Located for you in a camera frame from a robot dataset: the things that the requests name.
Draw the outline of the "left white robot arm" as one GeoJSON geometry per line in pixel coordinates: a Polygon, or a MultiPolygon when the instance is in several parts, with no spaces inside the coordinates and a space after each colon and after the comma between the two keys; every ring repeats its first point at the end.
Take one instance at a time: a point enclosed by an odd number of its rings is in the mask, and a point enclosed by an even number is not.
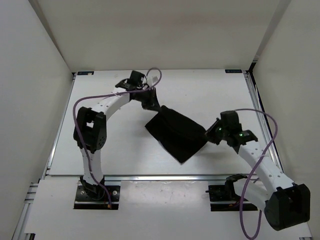
{"type": "Polygon", "coordinates": [[[80,177],[80,182],[93,200],[100,200],[105,194],[101,149],[107,141],[107,121],[131,100],[141,102],[145,110],[160,110],[154,87],[132,91],[117,87],[110,94],[100,97],[102,100],[96,105],[83,106],[73,113],[76,120],[73,139],[77,142],[83,160],[84,174],[80,177]]]}

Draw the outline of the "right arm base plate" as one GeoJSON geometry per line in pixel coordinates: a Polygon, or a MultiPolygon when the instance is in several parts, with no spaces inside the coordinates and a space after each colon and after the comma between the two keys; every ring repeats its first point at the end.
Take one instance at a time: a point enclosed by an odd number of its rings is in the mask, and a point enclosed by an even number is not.
{"type": "Polygon", "coordinates": [[[209,194],[211,212],[238,212],[240,210],[240,195],[235,193],[234,183],[247,179],[244,174],[228,176],[224,184],[212,184],[205,192],[209,194]]]}

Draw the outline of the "black skirt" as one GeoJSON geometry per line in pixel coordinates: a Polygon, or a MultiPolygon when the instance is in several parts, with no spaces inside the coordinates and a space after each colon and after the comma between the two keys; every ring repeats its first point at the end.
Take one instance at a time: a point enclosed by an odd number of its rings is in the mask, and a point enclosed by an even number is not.
{"type": "Polygon", "coordinates": [[[180,164],[184,164],[208,142],[203,126],[165,105],[145,128],[180,164]]]}

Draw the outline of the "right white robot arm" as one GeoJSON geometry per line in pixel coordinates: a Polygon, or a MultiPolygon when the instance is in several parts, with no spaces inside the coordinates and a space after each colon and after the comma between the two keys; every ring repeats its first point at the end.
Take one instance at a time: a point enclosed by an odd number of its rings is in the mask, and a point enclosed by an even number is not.
{"type": "Polygon", "coordinates": [[[244,197],[263,211],[269,225],[276,231],[310,220],[311,193],[305,184],[296,184],[264,154],[258,138],[243,130],[235,111],[225,111],[206,131],[208,141],[227,145],[244,159],[263,183],[260,187],[248,176],[238,173],[226,178],[224,193],[230,200],[244,197]]]}

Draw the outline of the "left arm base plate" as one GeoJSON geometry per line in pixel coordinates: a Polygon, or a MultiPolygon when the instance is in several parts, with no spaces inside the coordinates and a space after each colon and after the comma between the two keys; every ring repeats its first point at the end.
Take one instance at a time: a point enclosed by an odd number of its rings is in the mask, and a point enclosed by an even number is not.
{"type": "Polygon", "coordinates": [[[84,187],[79,184],[77,186],[73,208],[75,210],[118,210],[120,202],[120,185],[107,185],[106,189],[110,194],[111,204],[105,191],[100,196],[91,197],[84,187]]]}

